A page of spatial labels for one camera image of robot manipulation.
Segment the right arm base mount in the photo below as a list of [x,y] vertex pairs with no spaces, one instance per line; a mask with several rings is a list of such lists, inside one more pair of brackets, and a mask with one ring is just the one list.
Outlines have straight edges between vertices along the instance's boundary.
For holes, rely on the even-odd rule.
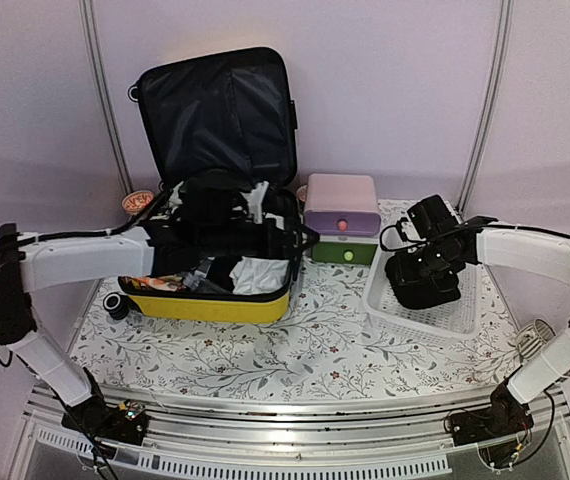
[[529,404],[519,403],[508,389],[510,378],[491,393],[485,408],[451,411],[444,419],[444,431],[455,446],[480,443],[531,431],[535,426]]

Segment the white plastic basket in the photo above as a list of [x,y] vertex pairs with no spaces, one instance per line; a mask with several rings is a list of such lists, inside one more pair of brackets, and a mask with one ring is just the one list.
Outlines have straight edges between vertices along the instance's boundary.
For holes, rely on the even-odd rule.
[[440,196],[396,203],[379,233],[361,305],[396,335],[430,344],[473,338],[479,330],[481,269],[460,258],[462,225]]

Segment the black garment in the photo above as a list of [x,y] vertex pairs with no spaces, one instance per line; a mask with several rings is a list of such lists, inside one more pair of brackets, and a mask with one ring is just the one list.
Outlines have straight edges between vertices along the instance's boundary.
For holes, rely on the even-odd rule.
[[461,262],[447,265],[444,270],[420,273],[425,263],[415,254],[396,253],[385,264],[384,272],[396,300],[410,310],[424,310],[457,301],[461,298],[458,273]]

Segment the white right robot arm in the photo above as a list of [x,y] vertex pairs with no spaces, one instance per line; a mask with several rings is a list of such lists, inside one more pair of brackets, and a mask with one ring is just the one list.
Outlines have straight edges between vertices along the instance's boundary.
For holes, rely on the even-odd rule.
[[504,398],[488,407],[482,427],[502,436],[524,405],[570,374],[570,234],[506,224],[490,216],[462,220],[438,196],[411,206],[394,225],[402,244],[390,249],[384,271],[407,309],[459,299],[459,273],[483,266],[498,280],[509,306],[540,307],[557,332],[504,382]]

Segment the zebra striped cloth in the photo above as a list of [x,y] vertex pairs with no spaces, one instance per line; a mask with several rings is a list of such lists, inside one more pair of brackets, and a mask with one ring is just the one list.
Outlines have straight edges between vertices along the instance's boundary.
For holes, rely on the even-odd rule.
[[192,178],[177,187],[180,204],[169,216],[176,241],[210,251],[265,251],[278,232],[273,220],[255,224],[242,193],[243,181]]

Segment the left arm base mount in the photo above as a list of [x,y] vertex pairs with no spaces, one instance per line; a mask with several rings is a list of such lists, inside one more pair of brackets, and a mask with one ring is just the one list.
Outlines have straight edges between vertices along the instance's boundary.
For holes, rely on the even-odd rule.
[[77,406],[67,407],[61,424],[92,440],[99,438],[141,446],[149,417],[143,411],[131,416],[128,408],[110,407],[102,399],[92,397]]

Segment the yellow Pikachu suitcase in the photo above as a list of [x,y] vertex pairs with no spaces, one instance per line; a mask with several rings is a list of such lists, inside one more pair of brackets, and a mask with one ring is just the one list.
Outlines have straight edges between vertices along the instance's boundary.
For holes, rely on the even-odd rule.
[[269,324],[286,313],[305,231],[295,196],[295,105],[269,47],[153,67],[132,86],[160,190],[142,215],[161,263],[122,276],[115,320]]

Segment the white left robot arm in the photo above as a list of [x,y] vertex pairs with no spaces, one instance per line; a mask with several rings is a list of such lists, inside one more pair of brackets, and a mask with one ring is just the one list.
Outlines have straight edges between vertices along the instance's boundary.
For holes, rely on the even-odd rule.
[[91,375],[51,337],[36,292],[114,277],[125,308],[166,319],[267,323],[287,308],[303,250],[294,195],[225,170],[166,186],[111,229],[22,234],[0,227],[0,345],[93,434],[113,426]]

